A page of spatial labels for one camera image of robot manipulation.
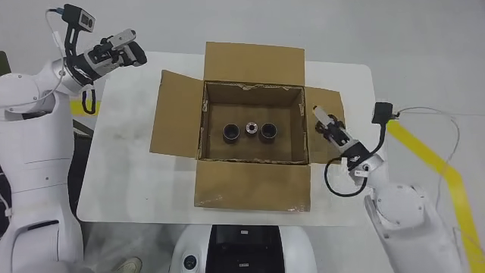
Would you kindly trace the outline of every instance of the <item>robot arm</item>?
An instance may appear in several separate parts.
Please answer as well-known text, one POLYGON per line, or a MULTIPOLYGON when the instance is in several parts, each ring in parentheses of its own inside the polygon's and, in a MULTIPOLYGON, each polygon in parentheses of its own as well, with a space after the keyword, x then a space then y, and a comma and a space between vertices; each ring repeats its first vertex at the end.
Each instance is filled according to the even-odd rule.
POLYGON ((36 262, 83 260, 83 237, 67 191, 74 153, 69 96, 117 67, 146 63, 133 30, 77 55, 77 34, 91 32, 94 18, 73 5, 52 11, 68 23, 66 57, 34 76, 0 77, 0 166, 12 192, 11 223, 0 240, 0 272, 36 262))
MULTIPOLYGON (((376 104, 373 123, 380 124, 383 130, 379 145, 371 152, 349 135, 342 121, 327 115, 320 107, 314 108, 314 114, 318 119, 317 132, 339 150, 339 158, 347 158, 349 175, 361 186, 356 193, 366 186, 372 188, 372 194, 365 197, 365 208, 394 272, 462 272, 458 251, 426 194, 418 187, 393 184, 383 181, 382 177, 373 177, 385 168, 377 150, 383 144, 385 124, 394 118, 392 105, 376 104)), ((328 165, 325 182, 334 193, 327 180, 328 165)), ((347 197, 356 194, 337 195, 347 197)))

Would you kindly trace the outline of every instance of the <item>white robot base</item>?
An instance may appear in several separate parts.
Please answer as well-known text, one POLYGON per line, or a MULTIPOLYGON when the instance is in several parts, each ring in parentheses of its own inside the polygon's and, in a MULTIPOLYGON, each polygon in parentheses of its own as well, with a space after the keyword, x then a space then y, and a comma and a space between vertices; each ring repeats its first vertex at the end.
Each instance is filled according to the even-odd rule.
POLYGON ((170 273, 223 271, 316 273, 317 264, 301 227, 186 226, 175 246, 170 273))

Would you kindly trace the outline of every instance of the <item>gray floor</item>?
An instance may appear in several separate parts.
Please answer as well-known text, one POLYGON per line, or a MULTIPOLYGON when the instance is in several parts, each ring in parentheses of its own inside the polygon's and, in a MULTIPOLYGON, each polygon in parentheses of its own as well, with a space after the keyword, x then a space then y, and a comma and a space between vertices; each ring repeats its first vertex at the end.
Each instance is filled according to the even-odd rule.
MULTIPOLYGON (((57 58, 43 17, 47 7, 65 2, 97 18, 80 49, 126 27, 136 29, 147 51, 202 54, 206 41, 301 47, 310 61, 368 65, 378 99, 451 112, 463 131, 452 165, 462 174, 485 245, 485 0, 0 0, 0 49, 12 71, 36 74, 57 58)), ((53 24, 64 30, 59 20, 53 24)), ((445 118, 419 114, 402 124, 443 158, 449 154, 454 133, 445 118)), ((436 173, 392 137, 387 151, 393 179, 435 197, 436 173)), ((456 226, 446 185, 440 213, 456 226)), ((88 224, 85 230, 86 263, 93 268, 136 255, 144 272, 167 271, 171 243, 164 226, 88 224)), ((307 232, 321 272, 391 272, 371 226, 307 232)), ((472 261, 482 262, 478 257, 472 261)))

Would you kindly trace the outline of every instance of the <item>cardboard box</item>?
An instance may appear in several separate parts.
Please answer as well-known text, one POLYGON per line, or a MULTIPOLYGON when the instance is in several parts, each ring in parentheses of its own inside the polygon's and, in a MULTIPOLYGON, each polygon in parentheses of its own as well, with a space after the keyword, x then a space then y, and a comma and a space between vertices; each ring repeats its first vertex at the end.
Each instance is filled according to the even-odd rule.
POLYGON ((303 49, 208 42, 204 80, 162 72, 150 152, 198 160, 194 206, 309 211, 309 164, 338 155, 314 130, 315 105, 344 120, 338 92, 305 86, 303 49), (274 143, 245 136, 250 121, 275 124, 274 143))

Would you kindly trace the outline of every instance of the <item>yellow tape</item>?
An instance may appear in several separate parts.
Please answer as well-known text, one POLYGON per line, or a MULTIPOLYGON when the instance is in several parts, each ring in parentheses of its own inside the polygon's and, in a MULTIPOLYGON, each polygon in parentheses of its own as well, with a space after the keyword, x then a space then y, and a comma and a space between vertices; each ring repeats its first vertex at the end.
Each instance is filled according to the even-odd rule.
MULTIPOLYGON (((96 116, 99 112, 99 107, 101 106, 101 102, 96 102, 96 113, 93 115, 87 114, 83 109, 83 104, 80 100, 71 100, 70 101, 70 112, 74 116, 96 116)), ((86 107, 91 109, 91 100, 86 100, 86 107)))
POLYGON ((468 263, 470 264, 470 271, 472 273, 484 273, 485 262, 479 260, 483 258, 480 249, 480 240, 478 238, 477 229, 475 228, 475 223, 473 222, 471 207, 468 203, 465 185, 463 184, 460 173, 452 166, 448 166, 447 169, 444 170, 446 162, 432 149, 428 148, 412 133, 406 130, 399 122, 389 122, 387 131, 404 146, 410 149, 420 160, 426 163, 426 165, 435 170, 435 172, 443 175, 443 179, 448 184, 449 193, 452 197, 458 226, 462 231, 463 247, 465 248, 468 263))

